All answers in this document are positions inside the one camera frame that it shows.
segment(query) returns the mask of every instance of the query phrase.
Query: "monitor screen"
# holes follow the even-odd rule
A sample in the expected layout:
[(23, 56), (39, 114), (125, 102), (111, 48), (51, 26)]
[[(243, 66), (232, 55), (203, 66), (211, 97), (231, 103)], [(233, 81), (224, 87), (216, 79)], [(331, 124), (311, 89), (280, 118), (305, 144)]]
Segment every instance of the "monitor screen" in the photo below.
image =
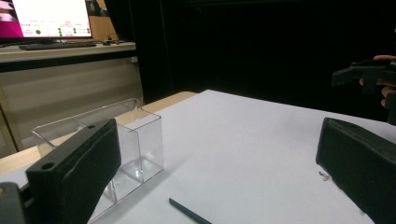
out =
[(0, 0), (0, 38), (91, 36), (85, 0)]

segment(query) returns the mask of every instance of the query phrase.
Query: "white table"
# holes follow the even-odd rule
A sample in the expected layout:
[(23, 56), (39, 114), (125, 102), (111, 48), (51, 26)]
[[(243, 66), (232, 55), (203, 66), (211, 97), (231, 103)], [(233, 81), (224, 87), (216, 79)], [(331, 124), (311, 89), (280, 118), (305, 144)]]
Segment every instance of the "white table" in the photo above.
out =
[[(396, 142), (395, 127), (324, 111), (204, 91), (167, 107), (164, 170), (95, 223), (373, 223), (316, 165), (325, 117)], [(22, 170), (0, 176), (21, 180)]]

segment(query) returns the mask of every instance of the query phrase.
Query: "dark background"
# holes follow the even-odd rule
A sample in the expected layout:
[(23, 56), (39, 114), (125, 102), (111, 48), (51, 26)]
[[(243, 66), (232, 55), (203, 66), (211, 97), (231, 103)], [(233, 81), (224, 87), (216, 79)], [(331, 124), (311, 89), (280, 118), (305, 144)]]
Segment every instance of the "dark background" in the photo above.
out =
[[(363, 95), (358, 80), (331, 83), (332, 72), (352, 62), (395, 54), (396, 1), (119, 3), (132, 15), (127, 35), (136, 42), (146, 103), (179, 91), (214, 90), (387, 118), (381, 88)], [(117, 6), (106, 5), (116, 30), (125, 33), (131, 20), (117, 21), (111, 11)]]

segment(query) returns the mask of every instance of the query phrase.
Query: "human hand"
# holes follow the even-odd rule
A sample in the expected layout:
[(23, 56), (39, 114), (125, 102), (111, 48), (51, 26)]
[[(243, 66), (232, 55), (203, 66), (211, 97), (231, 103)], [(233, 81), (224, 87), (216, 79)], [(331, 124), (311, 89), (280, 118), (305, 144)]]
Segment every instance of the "human hand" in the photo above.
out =
[[(374, 60), (396, 60), (396, 56), (392, 56), (392, 55), (376, 55), (376, 56), (374, 57)], [(361, 78), (361, 79), (359, 80), (359, 83), (360, 83), (361, 85), (363, 85), (364, 79)], [(384, 86), (386, 86), (386, 87), (384, 87), (384, 88), (382, 89), (382, 91), (381, 91), (382, 95), (385, 97), (385, 99), (383, 99), (383, 100), (381, 101), (381, 105), (382, 105), (382, 106), (385, 106), (385, 102), (386, 102), (386, 100), (387, 100), (387, 95), (388, 95), (388, 93), (393, 92), (393, 91), (396, 91), (396, 81), (386, 81), (386, 80), (384, 80), (384, 79), (379, 79), (379, 80), (376, 82), (376, 85), (384, 85)]]

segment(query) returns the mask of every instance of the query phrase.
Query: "clear acrylic box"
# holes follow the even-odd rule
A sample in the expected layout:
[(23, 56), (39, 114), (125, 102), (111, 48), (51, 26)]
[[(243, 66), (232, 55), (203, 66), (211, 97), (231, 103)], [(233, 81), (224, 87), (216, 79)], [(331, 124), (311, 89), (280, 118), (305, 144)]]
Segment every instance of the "clear acrylic box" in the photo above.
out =
[(121, 166), (107, 185), (90, 222), (163, 169), (161, 117), (144, 111), (139, 100), (130, 99), (32, 130), (43, 157), (82, 128), (113, 118), (117, 122)]

